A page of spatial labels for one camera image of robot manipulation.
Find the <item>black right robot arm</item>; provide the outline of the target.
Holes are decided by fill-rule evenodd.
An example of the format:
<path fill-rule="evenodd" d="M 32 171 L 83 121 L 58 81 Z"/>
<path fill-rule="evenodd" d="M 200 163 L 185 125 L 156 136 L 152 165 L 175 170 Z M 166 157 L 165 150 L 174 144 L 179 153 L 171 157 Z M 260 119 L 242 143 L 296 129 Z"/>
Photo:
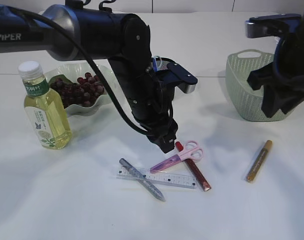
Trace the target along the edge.
<path fill-rule="evenodd" d="M 250 39 L 279 37 L 274 60 L 250 73 L 253 90 L 264 89 L 261 110 L 266 117 L 287 114 L 304 101 L 304 14 L 252 17 L 246 21 Z"/>

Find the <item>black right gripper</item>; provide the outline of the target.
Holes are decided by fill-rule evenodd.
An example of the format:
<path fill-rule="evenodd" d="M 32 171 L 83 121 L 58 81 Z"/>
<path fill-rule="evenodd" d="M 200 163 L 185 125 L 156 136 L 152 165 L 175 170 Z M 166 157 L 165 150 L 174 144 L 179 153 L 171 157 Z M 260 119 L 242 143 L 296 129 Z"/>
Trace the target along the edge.
<path fill-rule="evenodd" d="M 304 35 L 289 34 L 280 39 L 274 60 L 250 73 L 253 90 L 264 89 L 261 110 L 273 117 L 279 109 L 288 114 L 304 101 Z"/>

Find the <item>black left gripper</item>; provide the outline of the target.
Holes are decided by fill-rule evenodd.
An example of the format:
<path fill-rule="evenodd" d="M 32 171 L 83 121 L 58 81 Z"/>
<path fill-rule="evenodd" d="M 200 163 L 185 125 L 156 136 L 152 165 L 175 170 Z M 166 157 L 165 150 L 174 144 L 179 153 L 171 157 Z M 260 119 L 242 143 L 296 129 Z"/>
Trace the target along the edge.
<path fill-rule="evenodd" d="M 152 132 L 148 139 L 156 144 L 163 153 L 172 151 L 175 147 L 176 131 L 178 125 L 173 118 L 171 94 L 165 97 L 167 104 L 164 112 L 158 113 L 152 105 L 149 105 L 147 98 L 138 99 L 132 96 L 126 97 L 135 120 L 147 131 Z"/>

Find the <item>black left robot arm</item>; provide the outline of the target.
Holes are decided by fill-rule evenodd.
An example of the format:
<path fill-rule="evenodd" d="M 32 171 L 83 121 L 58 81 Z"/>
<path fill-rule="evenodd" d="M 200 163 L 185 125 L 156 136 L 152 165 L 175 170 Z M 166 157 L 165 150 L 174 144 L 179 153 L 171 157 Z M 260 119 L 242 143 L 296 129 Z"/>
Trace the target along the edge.
<path fill-rule="evenodd" d="M 171 106 L 173 91 L 164 92 L 165 84 L 152 68 L 150 27 L 138 15 L 86 9 L 80 0 L 54 4 L 42 15 L 0 4 L 0 53 L 41 50 L 57 61 L 85 60 L 99 77 L 95 60 L 108 60 L 134 120 L 103 78 L 121 117 L 162 152 L 173 150 L 178 129 Z"/>

